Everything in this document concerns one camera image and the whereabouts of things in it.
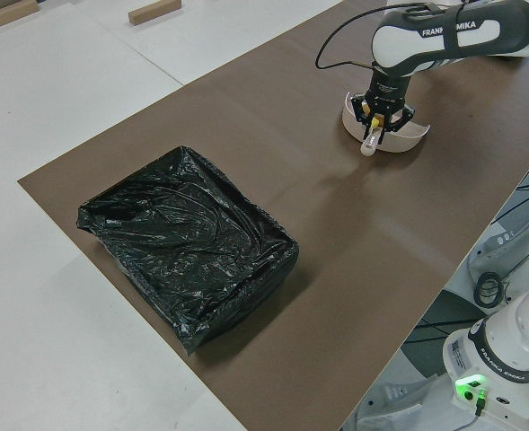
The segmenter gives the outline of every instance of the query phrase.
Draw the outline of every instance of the brown table covering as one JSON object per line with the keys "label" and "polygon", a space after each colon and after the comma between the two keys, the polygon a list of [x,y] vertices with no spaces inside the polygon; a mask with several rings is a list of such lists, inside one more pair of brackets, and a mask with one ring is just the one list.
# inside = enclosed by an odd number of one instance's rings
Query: brown table covering
{"label": "brown table covering", "polygon": [[[406,154],[360,155],[340,112],[371,73],[313,60],[371,6],[338,4],[20,181],[250,431],[337,430],[529,168],[528,60],[417,75],[408,102],[428,136]],[[378,20],[343,31],[325,61],[369,61]],[[301,250],[270,299],[192,357],[75,227],[85,200],[178,145],[214,162]]]}

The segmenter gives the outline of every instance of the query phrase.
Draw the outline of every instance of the white surface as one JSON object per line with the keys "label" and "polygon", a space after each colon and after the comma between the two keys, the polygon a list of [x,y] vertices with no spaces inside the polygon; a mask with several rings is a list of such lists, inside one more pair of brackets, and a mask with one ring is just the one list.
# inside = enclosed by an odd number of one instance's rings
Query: white surface
{"label": "white surface", "polygon": [[0,28],[0,431],[243,430],[18,186],[336,0],[48,0]]}

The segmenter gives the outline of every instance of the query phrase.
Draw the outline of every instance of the box covered in black plastic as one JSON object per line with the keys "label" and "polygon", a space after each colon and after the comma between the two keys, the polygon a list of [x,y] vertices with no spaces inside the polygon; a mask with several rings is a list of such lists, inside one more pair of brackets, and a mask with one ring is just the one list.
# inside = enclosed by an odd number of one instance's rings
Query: box covered in black plastic
{"label": "box covered in black plastic", "polygon": [[77,226],[99,238],[189,354],[252,312],[298,256],[274,219],[183,146],[82,204]]}

